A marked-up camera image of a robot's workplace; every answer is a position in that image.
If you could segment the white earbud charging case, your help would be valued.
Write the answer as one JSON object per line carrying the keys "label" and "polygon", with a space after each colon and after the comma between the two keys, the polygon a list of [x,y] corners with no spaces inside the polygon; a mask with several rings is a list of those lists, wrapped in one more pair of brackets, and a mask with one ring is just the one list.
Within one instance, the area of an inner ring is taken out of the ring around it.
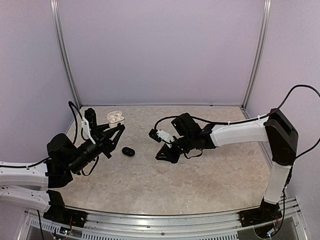
{"label": "white earbud charging case", "polygon": [[124,124],[125,117],[120,110],[112,111],[107,114],[107,121],[110,129],[113,129],[118,126],[118,124]]}

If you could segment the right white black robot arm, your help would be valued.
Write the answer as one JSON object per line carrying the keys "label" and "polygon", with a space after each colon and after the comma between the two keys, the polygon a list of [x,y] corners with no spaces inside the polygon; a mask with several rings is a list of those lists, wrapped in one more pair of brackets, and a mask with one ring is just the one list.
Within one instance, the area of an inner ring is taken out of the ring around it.
{"label": "right white black robot arm", "polygon": [[243,121],[207,120],[204,128],[196,122],[198,118],[189,113],[171,116],[170,120],[179,137],[172,136],[156,126],[148,134],[158,143],[164,143],[155,157],[159,161],[176,164],[181,155],[186,156],[192,150],[211,150],[240,143],[268,143],[273,161],[268,185],[260,206],[245,213],[255,214],[260,222],[276,216],[281,195],[290,181],[297,158],[299,138],[297,130],[278,108],[271,109],[263,116]]}

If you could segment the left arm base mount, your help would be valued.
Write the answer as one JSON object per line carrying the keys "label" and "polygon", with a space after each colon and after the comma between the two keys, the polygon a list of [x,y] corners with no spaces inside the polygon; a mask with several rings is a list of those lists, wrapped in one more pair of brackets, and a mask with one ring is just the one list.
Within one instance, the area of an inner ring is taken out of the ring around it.
{"label": "left arm base mount", "polygon": [[79,228],[84,227],[87,216],[88,214],[85,211],[70,208],[49,209],[43,214],[46,220]]}

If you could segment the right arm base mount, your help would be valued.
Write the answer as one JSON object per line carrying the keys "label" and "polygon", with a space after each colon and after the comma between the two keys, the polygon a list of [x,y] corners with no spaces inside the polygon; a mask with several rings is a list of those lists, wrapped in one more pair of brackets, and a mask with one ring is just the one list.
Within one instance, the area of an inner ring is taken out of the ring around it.
{"label": "right arm base mount", "polygon": [[243,228],[275,221],[282,217],[283,214],[280,210],[271,212],[260,207],[239,212],[240,223]]}

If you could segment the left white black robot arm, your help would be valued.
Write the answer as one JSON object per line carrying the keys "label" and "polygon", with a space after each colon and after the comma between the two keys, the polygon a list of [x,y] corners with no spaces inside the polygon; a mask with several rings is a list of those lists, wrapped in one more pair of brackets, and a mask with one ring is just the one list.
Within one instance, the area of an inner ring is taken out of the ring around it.
{"label": "left white black robot arm", "polygon": [[108,159],[115,150],[125,126],[119,123],[97,126],[90,139],[76,147],[64,133],[48,144],[48,157],[35,163],[0,163],[0,200],[50,214],[63,223],[70,211],[57,189],[73,181],[83,169],[104,154]]}

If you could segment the black earbud charging case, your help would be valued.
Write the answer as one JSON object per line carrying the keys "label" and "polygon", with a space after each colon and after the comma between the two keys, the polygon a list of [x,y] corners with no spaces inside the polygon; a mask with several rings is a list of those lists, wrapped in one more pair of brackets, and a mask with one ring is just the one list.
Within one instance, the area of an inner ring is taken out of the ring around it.
{"label": "black earbud charging case", "polygon": [[127,157],[133,157],[136,154],[135,150],[130,147],[123,147],[121,152]]}

